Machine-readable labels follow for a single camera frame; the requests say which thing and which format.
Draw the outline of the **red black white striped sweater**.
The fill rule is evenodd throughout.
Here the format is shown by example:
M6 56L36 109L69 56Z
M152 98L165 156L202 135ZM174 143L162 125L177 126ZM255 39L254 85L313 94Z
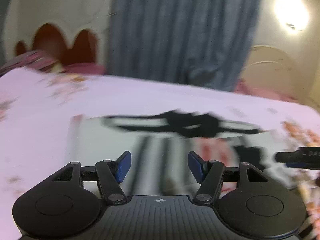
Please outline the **red black white striped sweater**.
M131 167L121 183L125 194L193 195L199 186L187 164L191 151L230 167L250 163L293 189L294 172L274 158L288 148L288 141L275 130L211 114L77 115L70 122L66 160L91 166L129 151Z

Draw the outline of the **pink floral bed sheet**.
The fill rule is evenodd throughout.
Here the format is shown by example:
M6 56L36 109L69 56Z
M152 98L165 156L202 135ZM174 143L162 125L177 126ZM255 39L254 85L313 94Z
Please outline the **pink floral bed sheet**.
M25 191L69 162L68 128L78 114L155 115L179 109L214 113L281 132L284 120L319 132L319 114L296 103L214 89L116 76L94 76L70 99L55 98L50 74L26 68L1 78L1 100L10 101L1 121L1 239L18 239L11 210Z

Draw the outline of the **purple pink pillow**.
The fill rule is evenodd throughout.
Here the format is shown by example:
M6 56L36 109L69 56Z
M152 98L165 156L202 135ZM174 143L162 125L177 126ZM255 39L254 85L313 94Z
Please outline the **purple pink pillow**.
M42 50L33 50L14 57L1 66L1 76L15 68L27 67L46 73L72 73L85 75L103 75L104 67L96 63L73 63L63 66L62 63Z

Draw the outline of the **blue grey curtain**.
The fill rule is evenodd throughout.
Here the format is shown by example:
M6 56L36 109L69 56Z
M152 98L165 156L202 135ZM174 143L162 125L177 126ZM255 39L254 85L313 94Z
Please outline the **blue grey curtain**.
M259 5L260 0L112 0L108 73L232 91Z

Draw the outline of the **red heart shaped headboard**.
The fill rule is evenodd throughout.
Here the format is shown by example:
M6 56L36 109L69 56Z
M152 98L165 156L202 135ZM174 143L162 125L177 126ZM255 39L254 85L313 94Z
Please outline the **red heart shaped headboard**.
M65 36L57 25L46 23L42 25L33 38L31 49L24 41L19 41L15 47L15 55L42 50L58 59L63 66L73 63L97 64L98 39L89 29L81 30L75 37L72 45L67 46Z

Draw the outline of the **glowing wall lamp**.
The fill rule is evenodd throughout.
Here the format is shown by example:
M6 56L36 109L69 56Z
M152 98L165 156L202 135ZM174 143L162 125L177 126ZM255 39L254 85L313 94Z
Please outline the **glowing wall lamp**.
M275 0L273 12L290 33L305 30L310 20L309 11L302 0Z

